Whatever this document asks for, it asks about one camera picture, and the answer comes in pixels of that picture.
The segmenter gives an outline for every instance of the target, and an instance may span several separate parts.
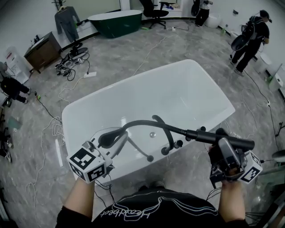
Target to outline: forearm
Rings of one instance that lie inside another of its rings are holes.
[[[219,213],[226,222],[245,219],[244,198],[241,182],[224,182],[222,186]]]
[[[92,218],[93,199],[94,183],[87,184],[78,178],[64,206],[69,210]]]

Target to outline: gray clothing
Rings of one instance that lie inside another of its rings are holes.
[[[58,34],[62,34],[62,28],[66,33],[66,36],[70,42],[75,41],[79,38],[73,16],[75,16],[79,23],[79,17],[72,6],[68,6],[54,15],[55,23],[57,25]]]
[[[3,63],[0,62],[0,80],[2,81],[4,77],[9,77],[9,75],[6,73],[7,66]]]

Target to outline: toilet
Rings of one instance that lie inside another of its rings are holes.
[[[272,64],[271,60],[265,53],[260,54],[260,58],[257,60],[254,69],[257,73],[261,74],[263,73],[268,66]]]
[[[220,14],[218,13],[210,13],[208,19],[205,22],[205,25],[210,28],[217,28],[222,21]]]

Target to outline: pipe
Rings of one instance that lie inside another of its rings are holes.
[[[156,120],[157,122],[165,124],[165,122],[158,115],[153,115],[152,118],[154,120]],[[161,153],[163,155],[167,155],[174,148],[174,140],[173,140],[173,137],[172,137],[171,132],[169,130],[163,128],[163,131],[166,134],[166,137],[168,139],[169,147],[162,148]]]

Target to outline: marble floor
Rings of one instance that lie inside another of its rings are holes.
[[[97,71],[97,77],[81,80],[73,91],[66,91],[62,96],[73,102],[105,86],[131,77],[150,49],[164,37],[170,37],[151,51],[137,73],[184,59],[197,61],[236,109],[221,126],[232,135],[253,139],[256,142],[256,155],[260,159],[270,159],[271,154],[277,151],[277,146],[269,108],[264,105],[265,100],[252,80],[247,75],[241,77],[234,73],[234,68],[229,62],[229,37],[221,36],[219,29],[197,28],[191,21],[169,20],[167,27],[187,29],[187,23],[188,31],[176,29],[175,32],[171,32],[156,25],[150,31],[139,30],[116,39],[106,39],[99,35],[84,41],[83,44],[88,47],[90,53],[90,72]],[[246,71],[271,102],[273,120],[277,128],[278,123],[285,119],[283,100],[278,92],[269,91],[264,81],[265,75],[258,75],[253,65],[254,61],[250,62]],[[57,95],[66,87],[72,88],[78,78],[86,73],[87,67],[87,64],[75,66],[76,76],[70,82],[65,77],[57,76],[52,64],[40,75],[34,73],[26,85],[41,95],[41,102],[53,116],[61,116],[67,102],[60,100]],[[11,108],[5,108],[5,114],[6,119],[13,116],[22,123],[19,130],[10,132],[14,143],[14,148],[10,149],[13,164],[0,157],[0,181],[8,201],[7,211],[20,228],[54,227],[57,214],[75,181],[65,159],[66,149],[64,146],[61,147],[63,167],[60,167],[55,150],[55,139],[60,139],[60,136],[52,136],[51,126],[43,131],[51,117],[33,96],[29,98],[27,105],[13,102]],[[41,149],[41,134],[45,161]],[[280,148],[283,148],[284,140],[282,136],[278,138]],[[155,180],[163,180],[169,189],[192,193],[205,199],[212,190],[206,148],[208,146],[199,142],[191,143],[180,152],[113,181],[112,193],[115,200],[135,192],[139,183],[150,183]],[[44,167],[38,173],[43,161]],[[264,164],[264,168],[273,166],[273,162]],[[35,183],[36,179],[35,195],[33,186],[29,188],[27,184]],[[98,186],[95,189],[106,205],[112,203],[109,191]],[[255,183],[244,186],[244,195],[247,212],[260,211],[270,204],[269,189],[266,186],[257,186]],[[219,196],[213,197],[210,202],[217,207]],[[103,209],[103,202],[95,197],[94,218]]]

